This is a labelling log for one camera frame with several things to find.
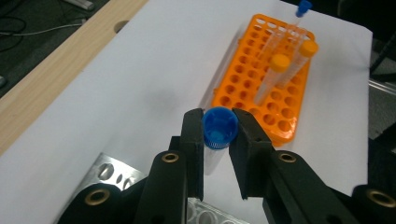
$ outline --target orange tube rack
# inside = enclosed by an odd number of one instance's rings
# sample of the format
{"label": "orange tube rack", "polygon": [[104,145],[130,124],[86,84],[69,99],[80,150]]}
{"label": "orange tube rack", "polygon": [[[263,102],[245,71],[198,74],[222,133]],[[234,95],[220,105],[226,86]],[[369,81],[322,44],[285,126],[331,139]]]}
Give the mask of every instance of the orange tube rack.
{"label": "orange tube rack", "polygon": [[[257,56],[274,30],[284,30],[286,26],[287,24],[283,21],[261,14],[253,16],[245,34],[239,40],[238,49],[223,80],[214,89],[211,104],[249,111],[260,123],[275,147],[290,142],[294,137],[310,65],[308,62],[284,89],[274,87],[263,105],[254,104],[253,98],[268,70],[269,62],[265,60],[263,63],[257,63]],[[306,38],[315,40],[310,32],[307,32]],[[276,53],[292,57],[292,51],[295,48],[288,46],[287,41],[283,42],[279,43]]]}

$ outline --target metal bracket hole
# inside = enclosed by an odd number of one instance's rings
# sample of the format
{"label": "metal bracket hole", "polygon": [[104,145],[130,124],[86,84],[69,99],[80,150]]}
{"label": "metal bracket hole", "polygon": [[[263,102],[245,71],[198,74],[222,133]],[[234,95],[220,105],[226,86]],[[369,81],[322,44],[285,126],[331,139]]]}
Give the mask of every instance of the metal bracket hole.
{"label": "metal bracket hole", "polygon": [[163,155],[163,161],[164,162],[175,162],[178,160],[178,155],[175,153],[166,153],[165,155]]}
{"label": "metal bracket hole", "polygon": [[85,203],[87,205],[96,206],[104,203],[110,197],[110,191],[108,189],[96,189],[91,191],[85,197]]}
{"label": "metal bracket hole", "polygon": [[279,155],[279,159],[285,162],[295,162],[297,159],[293,156],[291,156],[288,153],[282,153]]}
{"label": "metal bracket hole", "polygon": [[386,193],[376,189],[368,189],[366,194],[367,197],[374,203],[388,208],[396,207],[396,201]]}

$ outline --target orange cap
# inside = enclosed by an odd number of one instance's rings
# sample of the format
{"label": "orange cap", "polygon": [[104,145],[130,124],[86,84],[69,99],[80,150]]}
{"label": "orange cap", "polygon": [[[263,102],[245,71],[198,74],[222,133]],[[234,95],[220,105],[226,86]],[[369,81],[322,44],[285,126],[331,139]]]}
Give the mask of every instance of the orange cap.
{"label": "orange cap", "polygon": [[315,41],[305,40],[300,46],[299,52],[301,55],[307,58],[311,58],[318,51],[319,46]]}
{"label": "orange cap", "polygon": [[290,59],[283,54],[276,54],[272,57],[270,68],[275,72],[282,73],[289,68]]}

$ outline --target blue screw cap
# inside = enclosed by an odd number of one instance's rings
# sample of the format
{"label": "blue screw cap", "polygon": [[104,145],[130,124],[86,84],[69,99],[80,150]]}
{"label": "blue screw cap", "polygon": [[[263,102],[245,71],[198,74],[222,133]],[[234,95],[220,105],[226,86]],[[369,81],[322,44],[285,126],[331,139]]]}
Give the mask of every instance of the blue screw cap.
{"label": "blue screw cap", "polygon": [[312,3],[306,0],[302,0],[298,5],[296,11],[296,17],[301,18],[309,9],[311,9],[311,7],[312,7]]}
{"label": "blue screw cap", "polygon": [[205,144],[212,149],[226,148],[238,133],[238,118],[226,107],[209,109],[202,121]]}

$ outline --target white paper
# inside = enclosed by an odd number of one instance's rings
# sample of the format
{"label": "white paper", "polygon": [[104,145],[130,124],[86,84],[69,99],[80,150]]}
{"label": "white paper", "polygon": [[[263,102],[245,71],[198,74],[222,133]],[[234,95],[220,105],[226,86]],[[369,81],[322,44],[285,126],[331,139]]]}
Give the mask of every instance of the white paper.
{"label": "white paper", "polygon": [[[1,222],[51,223],[100,152],[148,174],[241,25],[256,13],[283,20],[294,9],[268,0],[148,1],[0,158]],[[289,148],[349,193],[367,176],[371,32],[315,12],[301,25],[320,50]],[[241,200],[227,156],[205,177],[205,201],[266,223],[261,199]]]}

